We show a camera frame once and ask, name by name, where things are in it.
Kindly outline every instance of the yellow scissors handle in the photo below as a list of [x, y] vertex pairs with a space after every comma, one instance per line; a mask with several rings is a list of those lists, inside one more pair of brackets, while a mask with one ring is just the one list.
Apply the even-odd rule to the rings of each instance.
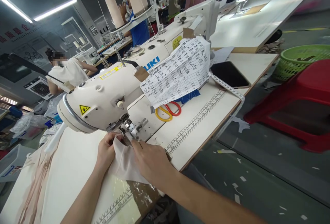
[[[158, 108], [161, 109], [163, 112], [165, 112], [167, 115], [169, 115], [169, 118], [168, 118], [168, 119], [163, 119], [163, 118], [161, 118], [161, 117], [158, 115]], [[165, 110], [163, 107], [158, 107], [158, 108], [156, 108], [156, 110], [155, 110], [155, 114], [156, 114], [156, 116], [157, 116], [157, 118], [158, 118], [159, 120], [161, 120], [161, 121], [163, 121], [163, 122], [169, 122], [169, 121], [172, 120], [172, 118], [173, 118], [172, 114], [170, 114], [170, 113], [169, 113], [167, 110]]]

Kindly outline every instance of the ceiling light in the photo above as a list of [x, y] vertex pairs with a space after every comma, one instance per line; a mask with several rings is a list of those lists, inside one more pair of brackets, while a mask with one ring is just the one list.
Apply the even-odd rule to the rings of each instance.
[[24, 14], [20, 9], [18, 9], [11, 1], [9, 1], [9, 0], [1, 0], [1, 1], [4, 4], [6, 4], [8, 7], [10, 7], [12, 10], [14, 10], [16, 13], [18, 13], [25, 20], [32, 23], [32, 20], [30, 20], [29, 17], [26, 14]]
[[34, 18], [34, 20], [35, 20], [35, 21], [42, 20], [43, 18], [46, 18], [46, 17], [48, 17], [48, 16], [50, 16], [50, 15], [52, 15], [52, 14], [55, 14], [56, 12], [58, 12], [58, 11], [60, 11], [60, 10], [62, 10], [62, 9], [65, 9], [66, 7], [72, 5], [72, 4], [76, 3], [76, 2], [77, 2], [77, 0], [70, 0], [70, 1], [67, 1], [67, 2], [65, 2], [65, 3], [63, 3], [63, 4], [61, 4], [61, 5], [59, 5], [59, 6], [55, 7], [55, 8], [53, 8], [53, 9], [47, 11], [47, 12], [45, 12], [45, 13], [43, 13], [43, 14], [37, 16], [36, 18]]

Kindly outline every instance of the hand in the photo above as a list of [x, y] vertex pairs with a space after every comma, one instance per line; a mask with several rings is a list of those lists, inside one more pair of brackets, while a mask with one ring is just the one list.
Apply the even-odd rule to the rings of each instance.
[[125, 17], [125, 15], [126, 15], [126, 3], [123, 2], [122, 4], [119, 4], [118, 8], [119, 8], [121, 16]]
[[144, 141], [132, 140], [135, 152], [135, 161], [140, 173], [145, 179], [161, 191], [178, 173], [169, 162], [162, 146], [150, 145]]
[[113, 139], [115, 135], [118, 134], [120, 133], [115, 133], [115, 132], [107, 133], [99, 143], [95, 168], [103, 171], [104, 173], [110, 167], [115, 157]]

